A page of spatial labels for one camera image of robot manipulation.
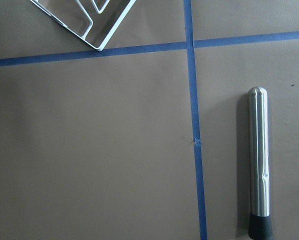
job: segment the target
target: white wire rack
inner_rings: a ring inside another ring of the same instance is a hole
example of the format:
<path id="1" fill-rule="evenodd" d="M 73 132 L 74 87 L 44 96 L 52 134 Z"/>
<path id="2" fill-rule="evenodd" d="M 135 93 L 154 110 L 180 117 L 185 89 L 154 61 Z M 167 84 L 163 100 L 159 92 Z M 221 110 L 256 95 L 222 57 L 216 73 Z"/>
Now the white wire rack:
<path id="1" fill-rule="evenodd" d="M 102 51 L 136 0 L 31 0 L 64 28 Z"/>

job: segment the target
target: blue tape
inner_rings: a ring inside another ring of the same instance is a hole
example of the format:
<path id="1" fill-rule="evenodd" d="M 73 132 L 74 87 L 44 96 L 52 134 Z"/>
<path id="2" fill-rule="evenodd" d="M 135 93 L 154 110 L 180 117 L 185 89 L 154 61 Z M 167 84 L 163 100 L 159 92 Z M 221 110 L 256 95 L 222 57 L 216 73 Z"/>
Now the blue tape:
<path id="1" fill-rule="evenodd" d="M 195 158 L 195 172 L 196 172 L 196 186 L 197 186 L 197 200 L 198 200 L 199 231 L 200 231 L 200 239 L 207 240 L 202 148 L 201 148 L 199 104 L 198 104 L 198 91 L 197 91 L 197 79 L 196 79 L 195 51 L 194 51 L 194 41 L 193 41 L 193 20 L 192 20 L 191 0 L 184 0 L 184 17 L 185 17 L 190 108 L 191 108 L 191 120 L 192 120 L 192 130 L 193 130 L 193 139 L 194 139 L 194 158 Z"/>
<path id="2" fill-rule="evenodd" d="M 208 48 L 227 45 L 284 41 L 293 39 L 299 39 L 299 31 L 196 40 L 194 41 L 194 47 Z"/>
<path id="3" fill-rule="evenodd" d="M 88 58 L 100 58 L 109 56 L 119 55 L 130 55 L 130 54 L 142 54 L 142 53 L 154 53 L 164 52 L 173 50 L 184 50 L 186 49 L 185 42 L 170 42 L 152 45 L 142 46 L 128 46 L 105 49 L 103 51 L 76 51 L 68 53 L 57 53 L 37 56 L 24 56 L 15 58 L 0 59 L 0 67 L 12 66 L 12 65 L 23 65 L 23 64 L 37 64 L 37 63 L 48 63 L 66 60 L 77 60 L 77 59 L 88 59 Z"/>

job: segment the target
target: cylindrical object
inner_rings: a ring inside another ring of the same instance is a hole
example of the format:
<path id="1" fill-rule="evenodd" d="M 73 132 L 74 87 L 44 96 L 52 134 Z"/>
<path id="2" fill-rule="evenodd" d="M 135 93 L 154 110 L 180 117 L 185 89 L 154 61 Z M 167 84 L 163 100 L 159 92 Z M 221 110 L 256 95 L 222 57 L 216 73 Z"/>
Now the cylindrical object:
<path id="1" fill-rule="evenodd" d="M 262 87 L 248 92 L 250 156 L 250 220 L 248 235 L 273 240 L 270 216 L 268 94 Z"/>

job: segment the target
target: dent on metal cylinder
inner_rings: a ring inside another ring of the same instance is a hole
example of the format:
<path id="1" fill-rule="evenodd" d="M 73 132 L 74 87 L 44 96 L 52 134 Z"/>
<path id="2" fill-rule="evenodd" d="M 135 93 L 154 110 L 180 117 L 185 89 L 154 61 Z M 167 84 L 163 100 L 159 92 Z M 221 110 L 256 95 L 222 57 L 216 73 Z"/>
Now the dent on metal cylinder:
<path id="1" fill-rule="evenodd" d="M 262 87 L 248 92 L 250 205 L 255 216 L 270 215 L 268 94 Z"/>

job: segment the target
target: black rubber cap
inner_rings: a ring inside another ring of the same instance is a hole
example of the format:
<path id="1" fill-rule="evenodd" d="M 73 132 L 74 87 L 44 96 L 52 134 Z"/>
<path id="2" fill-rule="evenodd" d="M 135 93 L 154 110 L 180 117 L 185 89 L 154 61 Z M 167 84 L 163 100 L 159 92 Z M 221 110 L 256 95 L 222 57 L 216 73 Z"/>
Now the black rubber cap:
<path id="1" fill-rule="evenodd" d="M 250 214 L 248 235 L 253 240 L 273 240 L 271 216 Z"/>

